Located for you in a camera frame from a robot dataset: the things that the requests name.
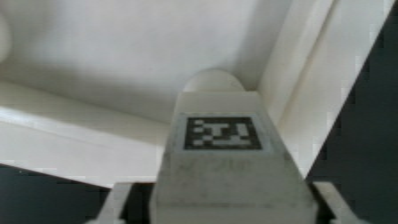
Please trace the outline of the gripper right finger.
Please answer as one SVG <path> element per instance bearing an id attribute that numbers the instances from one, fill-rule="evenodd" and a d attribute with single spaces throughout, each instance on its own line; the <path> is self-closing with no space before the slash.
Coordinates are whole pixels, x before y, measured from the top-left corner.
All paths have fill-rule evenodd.
<path id="1" fill-rule="evenodd" d="M 333 184 L 310 182 L 308 189 L 317 206 L 308 224 L 371 224 L 355 215 Z"/>

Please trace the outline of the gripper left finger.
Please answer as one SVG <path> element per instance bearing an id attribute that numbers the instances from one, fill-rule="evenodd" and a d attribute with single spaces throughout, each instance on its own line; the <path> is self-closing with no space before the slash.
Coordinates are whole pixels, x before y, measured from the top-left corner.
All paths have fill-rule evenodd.
<path id="1" fill-rule="evenodd" d="M 150 182 L 116 183 L 97 216 L 83 224 L 150 224 L 148 199 L 152 187 Z"/>

